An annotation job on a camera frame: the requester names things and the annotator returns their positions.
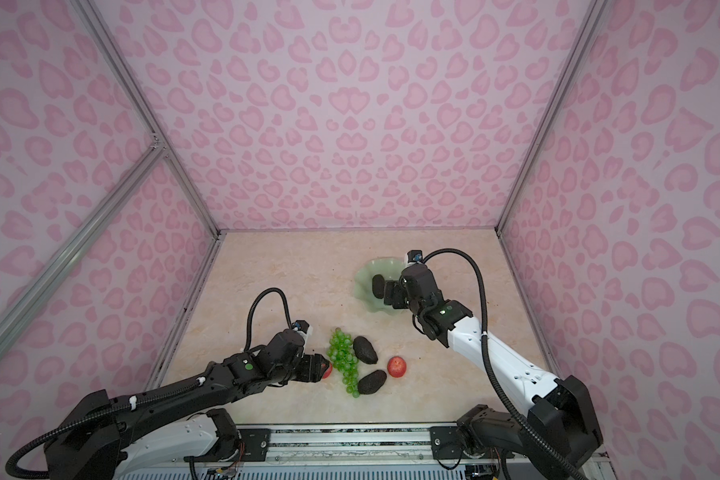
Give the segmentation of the dark avocado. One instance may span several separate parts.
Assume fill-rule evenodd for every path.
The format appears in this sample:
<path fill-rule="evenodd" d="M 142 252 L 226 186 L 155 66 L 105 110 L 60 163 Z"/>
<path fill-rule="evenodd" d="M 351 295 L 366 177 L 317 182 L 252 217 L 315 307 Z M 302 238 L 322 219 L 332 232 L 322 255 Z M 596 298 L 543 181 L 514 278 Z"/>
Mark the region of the dark avocado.
<path fill-rule="evenodd" d="M 372 277 L 372 294 L 376 299 L 383 300 L 385 298 L 386 279 L 381 274 Z"/>

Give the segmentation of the dark avocado table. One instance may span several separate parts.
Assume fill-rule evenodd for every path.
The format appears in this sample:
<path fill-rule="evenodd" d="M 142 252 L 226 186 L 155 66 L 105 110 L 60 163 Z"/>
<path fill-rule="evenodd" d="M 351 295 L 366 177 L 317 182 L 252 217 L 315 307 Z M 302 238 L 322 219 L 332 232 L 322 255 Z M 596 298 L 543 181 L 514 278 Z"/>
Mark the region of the dark avocado table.
<path fill-rule="evenodd" d="M 384 370 L 375 370 L 364 377 L 357 383 L 357 392 L 359 395 L 372 395 L 377 393 L 386 383 L 388 378 Z"/>
<path fill-rule="evenodd" d="M 356 358 L 368 365 L 378 363 L 379 357 L 372 343 L 364 336 L 357 336 L 353 340 L 353 351 Z"/>

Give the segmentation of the green fake grape bunch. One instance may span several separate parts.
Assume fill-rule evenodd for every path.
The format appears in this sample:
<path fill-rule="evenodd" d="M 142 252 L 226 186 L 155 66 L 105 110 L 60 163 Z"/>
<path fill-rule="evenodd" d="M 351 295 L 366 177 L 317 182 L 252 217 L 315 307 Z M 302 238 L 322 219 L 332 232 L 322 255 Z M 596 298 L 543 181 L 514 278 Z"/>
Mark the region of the green fake grape bunch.
<path fill-rule="evenodd" d="M 360 396 L 359 360 L 354 352 L 353 337 L 340 328 L 336 328 L 329 339 L 327 355 L 333 369 L 341 374 L 346 392 L 353 398 L 358 398 Z"/>

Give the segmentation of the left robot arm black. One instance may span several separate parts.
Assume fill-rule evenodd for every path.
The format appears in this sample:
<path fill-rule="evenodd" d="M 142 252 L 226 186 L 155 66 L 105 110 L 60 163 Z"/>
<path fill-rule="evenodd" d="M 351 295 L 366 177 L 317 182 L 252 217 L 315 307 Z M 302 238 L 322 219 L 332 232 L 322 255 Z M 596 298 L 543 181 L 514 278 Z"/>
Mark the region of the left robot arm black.
<path fill-rule="evenodd" d="M 321 381 L 330 363 L 306 353 L 308 331 L 299 321 L 261 348 L 158 389 L 85 396 L 43 439 L 47 478 L 114 479 L 170 460 L 240 460 L 248 449 L 224 405 L 290 381 Z"/>

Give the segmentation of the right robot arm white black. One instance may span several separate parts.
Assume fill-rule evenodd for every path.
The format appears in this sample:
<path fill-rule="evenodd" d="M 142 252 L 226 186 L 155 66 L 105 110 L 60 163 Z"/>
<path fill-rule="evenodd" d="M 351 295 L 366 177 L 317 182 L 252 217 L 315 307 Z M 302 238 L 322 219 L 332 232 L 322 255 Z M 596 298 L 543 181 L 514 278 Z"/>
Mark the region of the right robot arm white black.
<path fill-rule="evenodd" d="M 490 333 L 470 309 L 443 296 L 426 265 L 413 263 L 396 280 L 376 274 L 371 285 L 384 305 L 410 311 L 428 339 L 494 375 L 490 383 L 504 409 L 478 405 L 459 418 L 466 452 L 506 450 L 528 458 L 547 478 L 565 479 L 563 461 L 580 468 L 602 446 L 587 387 L 573 375 L 561 379 L 532 364 Z"/>

